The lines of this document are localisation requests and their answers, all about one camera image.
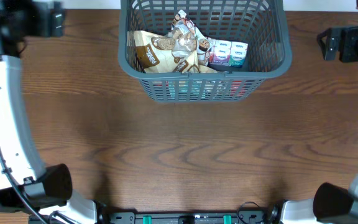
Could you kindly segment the Kleenex tissue multipack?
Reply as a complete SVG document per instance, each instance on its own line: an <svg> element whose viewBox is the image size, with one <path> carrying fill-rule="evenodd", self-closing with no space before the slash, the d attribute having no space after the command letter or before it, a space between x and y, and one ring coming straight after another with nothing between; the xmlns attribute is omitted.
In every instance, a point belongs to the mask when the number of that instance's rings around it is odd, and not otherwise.
<svg viewBox="0 0 358 224"><path fill-rule="evenodd" d="M247 43L212 38L208 38L208 40L212 45L209 56L210 64L227 67L243 66L249 46Z"/></svg>

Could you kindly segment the dried mushroom bag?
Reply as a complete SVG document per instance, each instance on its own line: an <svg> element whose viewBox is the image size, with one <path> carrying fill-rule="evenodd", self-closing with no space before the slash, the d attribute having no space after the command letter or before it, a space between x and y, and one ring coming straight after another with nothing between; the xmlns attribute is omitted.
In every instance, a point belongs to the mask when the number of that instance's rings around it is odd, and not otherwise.
<svg viewBox="0 0 358 224"><path fill-rule="evenodd" d="M205 65L200 65L197 53L192 52L189 56L179 61L173 69L173 73L217 73L217 71Z"/></svg>
<svg viewBox="0 0 358 224"><path fill-rule="evenodd" d="M137 59L146 73L173 73L179 61L192 52L197 53L200 65L208 66L212 47L183 10L175 15L165 36L137 30L134 41Z"/></svg>

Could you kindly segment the mint green wipes packet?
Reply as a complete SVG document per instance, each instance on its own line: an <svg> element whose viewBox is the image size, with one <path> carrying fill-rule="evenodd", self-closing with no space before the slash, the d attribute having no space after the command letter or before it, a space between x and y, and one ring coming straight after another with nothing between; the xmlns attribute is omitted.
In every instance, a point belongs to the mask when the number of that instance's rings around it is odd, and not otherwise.
<svg viewBox="0 0 358 224"><path fill-rule="evenodd" d="M226 91L227 82L207 80L205 84L203 81L193 81L188 83L186 81L179 81L176 86L174 83L167 83L168 91L172 98L178 95L179 100L207 100L210 97L219 98Z"/></svg>

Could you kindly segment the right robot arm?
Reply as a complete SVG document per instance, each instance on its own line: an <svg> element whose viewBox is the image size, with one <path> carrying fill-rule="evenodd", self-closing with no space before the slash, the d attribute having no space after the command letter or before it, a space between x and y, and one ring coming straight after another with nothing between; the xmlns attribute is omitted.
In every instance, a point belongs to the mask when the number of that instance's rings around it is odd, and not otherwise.
<svg viewBox="0 0 358 224"><path fill-rule="evenodd" d="M329 28L317 41L325 60L358 62L358 27ZM325 182L311 199L274 205L264 223L358 223L358 174L348 189Z"/></svg>

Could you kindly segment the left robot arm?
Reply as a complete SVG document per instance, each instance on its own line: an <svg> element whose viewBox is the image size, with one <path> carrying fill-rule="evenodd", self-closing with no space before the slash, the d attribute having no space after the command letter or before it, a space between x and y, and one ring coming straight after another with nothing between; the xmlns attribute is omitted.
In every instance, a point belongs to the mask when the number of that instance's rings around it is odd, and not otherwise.
<svg viewBox="0 0 358 224"><path fill-rule="evenodd" d="M26 37L61 37L60 1L0 0L0 212L34 223L108 223L102 204L74 191L65 164L46 166L32 139L22 96Z"/></svg>

